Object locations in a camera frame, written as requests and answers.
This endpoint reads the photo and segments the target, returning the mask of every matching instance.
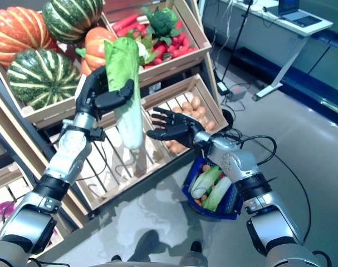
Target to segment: green squash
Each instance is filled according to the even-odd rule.
[[[16,54],[7,75],[14,97],[38,109],[73,96],[81,73],[62,54],[29,49]]]
[[[63,43],[80,42],[101,17],[102,0],[50,0],[42,16],[50,34]]]

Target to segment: blue basket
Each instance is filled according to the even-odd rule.
[[[209,164],[211,166],[214,165],[210,161],[202,157],[197,158],[193,163],[183,185],[182,192],[186,195],[189,206],[200,215],[214,217],[217,219],[235,220],[237,218],[237,215],[241,213],[243,201],[238,196],[237,189],[233,184],[229,187],[223,199],[218,204],[216,212],[209,211],[199,206],[195,202],[194,198],[191,196],[189,188],[192,182],[195,181],[196,178],[202,173],[201,169],[204,164]]]

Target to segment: table leg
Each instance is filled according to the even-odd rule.
[[[301,40],[300,44],[296,46],[296,48],[292,51],[291,57],[288,59],[288,61],[285,62],[284,66],[282,66],[281,70],[279,71],[278,75],[275,77],[274,81],[271,83],[271,85],[265,87],[263,90],[255,93],[253,95],[253,100],[258,101],[260,98],[266,96],[267,94],[275,91],[280,86],[282,86],[282,83],[280,82],[281,79],[286,74],[287,70],[291,67],[295,59],[297,58],[298,54],[300,54],[301,50],[305,46],[307,40],[309,37],[305,37]]]

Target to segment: laptop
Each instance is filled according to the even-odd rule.
[[[322,20],[298,10],[300,0],[279,0],[278,7],[268,8],[268,11],[300,27],[307,27]]]

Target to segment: orange pumpkin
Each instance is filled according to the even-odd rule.
[[[0,9],[0,64],[8,67],[17,52],[29,48],[58,51],[41,14],[23,7]]]
[[[114,42],[114,33],[103,27],[95,27],[86,35],[85,38],[85,60],[82,61],[82,73],[89,75],[93,70],[105,64],[104,59],[104,40]]]

